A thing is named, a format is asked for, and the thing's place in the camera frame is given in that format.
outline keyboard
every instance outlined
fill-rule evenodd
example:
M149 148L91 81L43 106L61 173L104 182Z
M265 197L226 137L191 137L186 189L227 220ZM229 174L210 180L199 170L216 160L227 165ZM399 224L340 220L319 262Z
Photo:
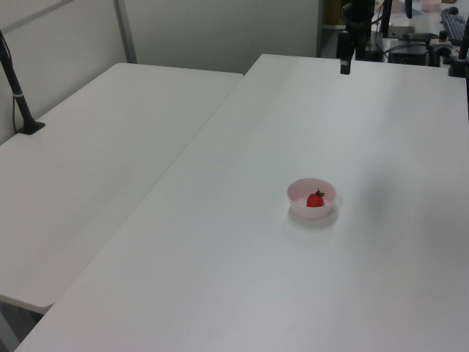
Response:
M464 17L441 12L441 19L443 20L445 30L448 32L448 40L453 45L461 45L464 28L466 27Z

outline equipment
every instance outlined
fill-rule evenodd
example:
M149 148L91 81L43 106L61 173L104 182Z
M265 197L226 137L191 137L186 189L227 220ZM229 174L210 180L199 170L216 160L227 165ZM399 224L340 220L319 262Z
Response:
M380 61L382 59L382 33L373 33L372 25L383 20L389 23L392 0L384 0L383 15L373 21L374 0L341 0L341 18L345 31L339 33L336 57L341 61L342 74L350 74L353 54L359 61ZM405 0L405 12L412 18L412 0Z
M461 45L466 20L461 15L451 14L447 11L441 12L441 19L445 30L448 32L448 40L453 45Z
M18 132L23 134L33 134L40 130L42 127L44 127L45 124L43 122L35 121L31 116L28 104L26 103L23 91L21 90L20 82L18 82L15 70L13 70L13 62L10 50L8 49L7 42L5 41L5 38L3 37L1 31L0 61L1 66L3 66L3 69L5 71L5 75L7 75L8 83L10 83L10 87L13 92L13 97L15 98L16 103L18 104L18 108L20 109L21 115L23 116L23 128L20 129Z

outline black stand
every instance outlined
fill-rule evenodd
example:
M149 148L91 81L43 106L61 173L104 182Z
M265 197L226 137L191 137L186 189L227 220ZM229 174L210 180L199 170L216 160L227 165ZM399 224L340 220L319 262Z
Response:
M18 104L18 108L20 109L21 115L23 116L23 128L20 129L18 132L31 135L34 132L43 128L45 126L45 123L35 121L31 116L31 112L29 111L28 104L26 103L26 99L24 98L20 83L18 82L18 79L16 77L15 70L13 70L12 58L10 56L10 52L8 51L7 42L5 42L5 39L1 32L0 61L1 66L3 66L3 69L5 71L5 75L7 75L8 83L10 83L10 87L13 92L13 97L15 98L16 103Z

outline black cable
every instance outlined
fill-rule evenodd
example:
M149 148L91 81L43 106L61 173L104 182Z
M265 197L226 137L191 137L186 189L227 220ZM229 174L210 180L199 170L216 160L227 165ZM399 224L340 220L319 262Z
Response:
M352 22L351 20L349 20L346 16L345 16L345 10L348 10L349 8L351 8L352 6L352 3L349 2L348 4L346 4L344 7L341 8L341 12L340 12L340 18L342 20L344 20L344 22L346 24L348 24L349 26L352 26L352 27L355 27L355 28L368 28L369 26L373 26L374 24L378 23L381 21L381 19L384 17L384 13L378 17L376 20L372 21L371 23L355 23L355 22Z
M15 122L15 96L13 96L13 129L15 130L15 133L18 133Z
M390 49L384 51L383 54L390 53L391 51L399 50L399 49L403 49L403 48L412 48L413 46L425 46L426 47L425 44L404 44L404 45L394 46L393 48L390 48Z
M374 13L374 15L376 15L376 13L378 14L378 18L381 15L381 10L383 9L383 5L384 5L384 2L381 4L380 8ZM378 22L376 22L376 32L378 32Z

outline white bowl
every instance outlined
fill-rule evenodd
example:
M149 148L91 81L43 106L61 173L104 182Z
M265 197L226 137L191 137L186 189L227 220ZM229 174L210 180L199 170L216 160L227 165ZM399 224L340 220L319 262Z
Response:
M306 207L306 200L317 189L324 193L324 205L322 207ZM319 178L303 178L292 183L287 191L290 207L297 215L307 219L318 219L326 216L332 210L336 199L336 189L329 183Z

